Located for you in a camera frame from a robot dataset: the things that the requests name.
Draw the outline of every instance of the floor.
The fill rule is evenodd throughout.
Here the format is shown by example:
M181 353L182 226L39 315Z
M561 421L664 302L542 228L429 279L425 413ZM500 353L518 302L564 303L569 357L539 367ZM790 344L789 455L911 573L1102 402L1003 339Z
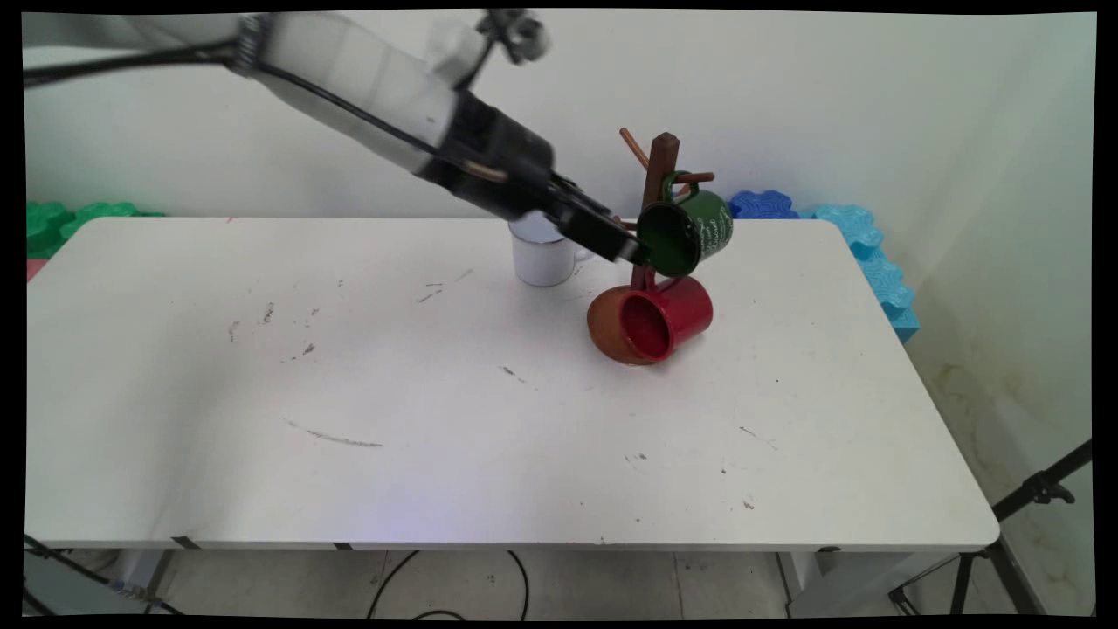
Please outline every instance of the floor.
M785 618L771 553L519 551L531 588L529 620ZM186 613L363 618L381 581L408 552L178 551L160 595ZM922 613L946 613L953 562L906 589ZM515 620L524 588L503 551L423 552L391 580L375 618L454 611ZM989 562L978 561L967 613L1012 613ZM852 616L896 616L884 593ZM432 619L449 619L433 617Z

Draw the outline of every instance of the mug handle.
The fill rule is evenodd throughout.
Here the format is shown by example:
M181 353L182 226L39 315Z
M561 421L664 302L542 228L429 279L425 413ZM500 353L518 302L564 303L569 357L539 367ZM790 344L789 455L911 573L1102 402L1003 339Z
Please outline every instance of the mug handle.
M648 292L648 293L663 292L663 290L666 290L667 288L672 287L672 285L674 285L676 282L679 282L682 278L683 277L667 277L666 279L664 279L662 282L663 286L660 286L660 285L656 284L656 269L653 268L652 266L645 266L644 267L644 290Z
M661 189L661 193L663 194L662 198L667 202L685 202L695 198L695 196L699 194L699 183L691 183L691 190L689 190L688 197L685 199L672 200L672 185L675 184L675 178L679 177L680 174L690 174L690 172L686 170L676 170L675 172L672 172L671 174L664 177L664 183L663 188Z

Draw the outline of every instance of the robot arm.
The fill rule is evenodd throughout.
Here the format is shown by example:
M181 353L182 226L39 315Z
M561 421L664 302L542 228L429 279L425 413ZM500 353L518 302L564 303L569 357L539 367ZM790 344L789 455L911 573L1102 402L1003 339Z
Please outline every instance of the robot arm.
M542 28L523 9L490 10L476 29L438 22L426 60L328 12L247 18L23 13L22 30L25 46L153 51L237 39L238 53L247 47L252 57L241 74L413 174L505 220L542 210L560 232L607 259L638 260L644 252L607 208L553 172L546 140L467 89L496 41L513 63L543 54ZM237 69L236 61L231 67Z

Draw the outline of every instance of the white mug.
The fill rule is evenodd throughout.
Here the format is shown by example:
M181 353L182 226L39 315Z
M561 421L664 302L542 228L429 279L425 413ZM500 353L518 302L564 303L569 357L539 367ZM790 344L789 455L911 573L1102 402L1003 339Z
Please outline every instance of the white mug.
M553 286L575 271L575 261L589 251L563 237L543 212L533 210L509 223L512 266L517 276L533 286Z

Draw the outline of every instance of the black cable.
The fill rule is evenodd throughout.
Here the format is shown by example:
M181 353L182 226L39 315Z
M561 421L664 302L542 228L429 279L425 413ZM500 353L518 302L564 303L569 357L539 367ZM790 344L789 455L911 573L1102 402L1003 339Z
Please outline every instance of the black cable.
M893 608L904 616L920 616L920 610L916 609L912 601L904 595L904 590L893 590L889 592L889 601L893 603Z
M158 53L144 53L140 55L127 55L113 57L111 59L98 59L94 61L83 61L77 64L60 64L42 66L23 70L23 87L38 87L58 80L76 78L101 72L114 69L135 68L145 66L170 65L170 64L226 64L229 56L205 56L219 53L224 49L231 50L236 40L218 41L215 44L203 44L200 46L186 46L161 50Z
M520 557L517 556L517 553L509 551L509 554L512 556L512 561L517 562L517 568L520 569L520 575L524 579L524 604L520 608L520 621L523 622L524 618L528 618L528 594L530 593L530 590L528 589L528 571L524 570L524 564L520 563Z
M42 553L42 554L47 555L48 557L55 560L56 562L59 562L59 563L66 565L70 570L79 572L79 573L82 573L82 575L84 575L84 576L86 576L88 579L93 579L94 581L96 581L97 583L101 583L102 585L108 585L108 579L105 579L104 576L97 574L96 572L93 572L93 571L88 570L84 565L79 565L79 564L75 563L73 560L64 556L58 551L55 551L54 549L47 547L46 544L39 542L35 537L31 537L30 535L28 535L26 533L23 534L23 542L27 543L28 545L30 545L36 551L39 551L40 553Z
M174 607L172 607L171 603L169 603L167 601L154 601L154 602L155 602L157 606L165 609L167 611L173 613L174 616L186 616L181 611L174 609Z
M465 618L462 618L457 613L455 613L453 611L447 611L445 609L433 609L430 611L425 611L424 613L420 613L419 616L413 618L411 620L423 620L424 618L427 618L428 616L449 616L451 618L453 618L455 620L465 620Z
M31 606L31 609L35 610L35 613L38 613L39 616L58 616L57 613L55 613L54 611L51 611L50 608L48 608L47 606L42 604L42 601L40 601L39 599L36 599L35 594L32 594L27 589L27 575L26 574L23 575L23 601L27 604Z
M101 583L102 585L108 585L112 582L111 580L108 580L108 579L106 579L106 578L97 574L96 572L91 571L89 569L85 568L84 565L80 565L80 564L72 561L70 559L68 559L68 557L64 556L63 554L60 554L58 551L55 551L54 549L50 549L49 546L47 546L42 542L39 542L35 537L31 537L30 535L28 535L26 533L23 534L23 542L26 544L28 544L29 546L31 546L32 549L35 549L36 551L38 551L39 553L42 553L44 555L46 555L48 559L53 559L53 560L55 560L57 562L60 562L61 564L64 564L65 566L69 568L70 570L74 570L75 572L78 572L79 574L82 574L82 576L85 576L87 579L92 579L93 581L96 581L97 583ZM169 603L167 601L163 601L161 599L158 599L158 598L144 599L144 602L148 602L149 606L161 607L161 608L165 609L167 611L173 613L174 616L186 616L184 613L182 613L181 611L179 611L178 609L176 609L173 606L171 606L171 603Z
M939 570L939 569L941 569L941 568L946 568L946 566L950 565L950 564L951 564L951 562L954 562L954 561L955 561L955 560L957 560L957 559L959 559L959 555L954 555L954 556L950 556L950 557L948 557L948 559L946 559L946 560L941 561L941 562L940 562L939 564L937 564L937 565L934 565L934 566L931 566L931 568L929 568L929 569L925 570L925 571L923 571L923 572L921 572L920 574L917 574L917 575L916 575L916 576L913 576L912 579L909 579L909 580L908 580L908 581L906 581L904 583L901 583L900 585L898 585L898 587L893 588L893 590L901 590L901 589L904 589L904 588L908 588L909 585L911 585L911 584L916 583L917 581L919 581L919 580L923 579L925 576L928 576L928 575L929 575L929 574L931 574L932 572L936 572L937 570Z
M340 97L340 96L338 96L335 94L326 92L322 87L319 87L318 85L311 83L310 80L306 80L305 78L303 78L303 77L301 77L299 75L292 74L292 73L285 70L285 69L281 69L281 68L277 68L274 65L265 64L265 63L258 64L257 65L257 69L259 69L264 74L271 74L272 76L275 76L276 78L282 78L282 79L291 83L292 85L295 85L297 87L302 87L303 89L306 89L311 94L314 94L315 96L318 96L318 97L320 97L320 98L322 98L324 101L328 101L328 102L330 102L333 105L338 105L339 107L341 107L341 108L345 109L347 112L349 112L349 113L351 113L351 114L360 117L361 120L368 122L369 124L376 126L377 128L383 131L385 133L388 133L392 137L396 137L397 140L406 142L408 144L410 144L411 146L415 146L416 149L419 149L420 151L424 151L425 153L428 153L428 154L432 154L432 155L435 155L435 156L439 156L438 155L438 149L436 149L435 146L428 144L427 142L424 142L423 140L416 137L415 135L411 135L411 134L409 134L409 133L407 133L405 131L401 131L401 130L392 126L391 124L388 124L383 120L381 120L381 118L372 115L371 113L362 109L361 107L354 105L353 103L350 103L349 101L347 101L347 99L344 99L344 98L342 98L342 97Z
M517 553L513 553L512 551L505 551L505 552L509 553L509 555L512 557L512 561L517 562L517 568L520 569L520 575L524 580L524 604L520 609L520 620L523 621L525 618L528 618L528 599L529 594L531 593L531 590L528 587L528 571L524 570L524 564L520 562L520 557L517 556ZM380 595L385 592L385 588L388 587L388 582L391 581L394 576L396 576L396 573L399 572L401 568L404 568L409 561L411 561L411 557L418 554L419 551L411 551L410 553L408 553L408 556L404 557L404 561L398 563L396 568L394 568L392 571L388 573L388 578L380 583L380 588L377 588L377 594L372 598L372 604L369 606L369 612L364 614L366 620L372 619L372 614L377 611L377 603L380 602ZM411 620L423 620L424 618L427 618L429 616L451 616L458 620L465 620L465 618L463 618L462 614L442 609L425 611L424 613L420 613L419 616L413 618Z

